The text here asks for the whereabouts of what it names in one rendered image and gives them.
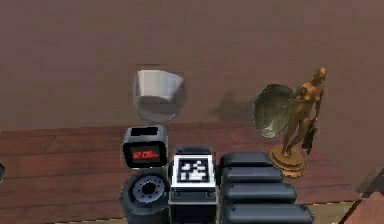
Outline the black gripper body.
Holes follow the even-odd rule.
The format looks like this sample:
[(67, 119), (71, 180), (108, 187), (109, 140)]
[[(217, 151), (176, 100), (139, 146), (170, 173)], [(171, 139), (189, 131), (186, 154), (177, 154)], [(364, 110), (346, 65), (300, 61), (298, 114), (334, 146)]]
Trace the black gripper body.
[(167, 174), (163, 168), (139, 169), (124, 183), (120, 202), (128, 224), (170, 224)]

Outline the white container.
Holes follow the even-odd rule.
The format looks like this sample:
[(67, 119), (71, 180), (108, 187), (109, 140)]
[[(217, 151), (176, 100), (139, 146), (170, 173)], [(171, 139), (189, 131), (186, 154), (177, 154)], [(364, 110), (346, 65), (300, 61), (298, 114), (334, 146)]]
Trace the white container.
[(185, 104), (185, 80), (177, 74), (162, 70), (139, 70), (132, 86), (133, 102), (142, 120), (167, 123)]

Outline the brown wooden chest of drawers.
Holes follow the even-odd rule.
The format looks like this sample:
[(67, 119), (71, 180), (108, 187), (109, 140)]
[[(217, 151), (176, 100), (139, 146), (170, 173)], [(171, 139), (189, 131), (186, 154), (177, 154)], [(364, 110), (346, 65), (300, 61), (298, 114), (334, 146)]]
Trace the brown wooden chest of drawers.
[[(264, 151), (279, 142), (257, 137), (246, 122), (181, 123), (167, 129), (170, 147), (208, 145), (216, 158), (230, 151)], [(6, 176), (0, 184), (0, 224), (123, 217), (120, 189), (133, 174), (120, 157), (125, 130), (104, 126), (1, 132), (0, 162)], [(313, 150), (307, 161), (306, 174), (288, 180), (299, 203), (349, 205), (361, 200), (319, 151)]]

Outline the black digital alarm clock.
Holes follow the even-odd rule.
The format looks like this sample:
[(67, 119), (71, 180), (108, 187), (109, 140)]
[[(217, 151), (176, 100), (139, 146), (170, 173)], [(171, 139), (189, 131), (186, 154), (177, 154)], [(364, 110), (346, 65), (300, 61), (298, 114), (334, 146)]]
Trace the black digital alarm clock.
[(164, 126), (129, 127), (122, 152), (129, 168), (163, 167), (168, 162), (168, 134)]

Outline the golden figure statue with shell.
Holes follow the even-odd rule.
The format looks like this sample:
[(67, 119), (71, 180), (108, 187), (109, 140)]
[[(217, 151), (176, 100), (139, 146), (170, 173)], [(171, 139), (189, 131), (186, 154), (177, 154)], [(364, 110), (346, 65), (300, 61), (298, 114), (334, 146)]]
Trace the golden figure statue with shell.
[(300, 143), (307, 154), (311, 153), (327, 74), (327, 69), (320, 66), (310, 81), (300, 84), (295, 90), (282, 84), (269, 84), (253, 100), (257, 135), (265, 139), (282, 136), (282, 143), (266, 152), (285, 177), (298, 178), (307, 170), (305, 158), (295, 146)]

